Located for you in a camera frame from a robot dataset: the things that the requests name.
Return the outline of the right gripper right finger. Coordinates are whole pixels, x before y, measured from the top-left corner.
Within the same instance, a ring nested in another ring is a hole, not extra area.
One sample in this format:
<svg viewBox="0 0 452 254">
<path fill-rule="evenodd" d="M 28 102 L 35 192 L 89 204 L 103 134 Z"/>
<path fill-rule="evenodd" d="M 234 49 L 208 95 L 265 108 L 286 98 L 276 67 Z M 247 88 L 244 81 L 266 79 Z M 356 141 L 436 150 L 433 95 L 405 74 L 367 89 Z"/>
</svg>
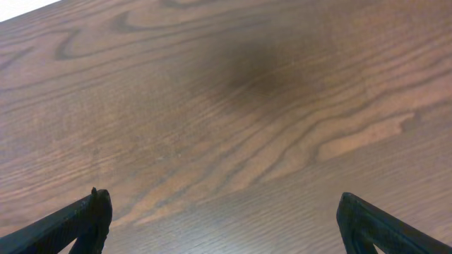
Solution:
<svg viewBox="0 0 452 254">
<path fill-rule="evenodd" d="M 352 193 L 343 193 L 336 219 L 347 254 L 450 253 L 451 247 Z"/>
</svg>

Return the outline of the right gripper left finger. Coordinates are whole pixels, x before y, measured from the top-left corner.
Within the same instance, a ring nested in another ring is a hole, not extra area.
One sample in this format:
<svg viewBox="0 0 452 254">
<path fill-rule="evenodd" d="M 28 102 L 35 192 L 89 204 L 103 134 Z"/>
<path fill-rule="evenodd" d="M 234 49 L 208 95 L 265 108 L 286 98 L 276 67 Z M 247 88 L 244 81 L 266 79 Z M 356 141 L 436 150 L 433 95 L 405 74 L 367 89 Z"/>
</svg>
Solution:
<svg viewBox="0 0 452 254">
<path fill-rule="evenodd" d="M 98 254 L 104 248 L 111 222 L 109 192 L 93 188 L 90 195 L 1 237 L 1 252 L 59 253 L 72 244 L 71 253 Z"/>
</svg>

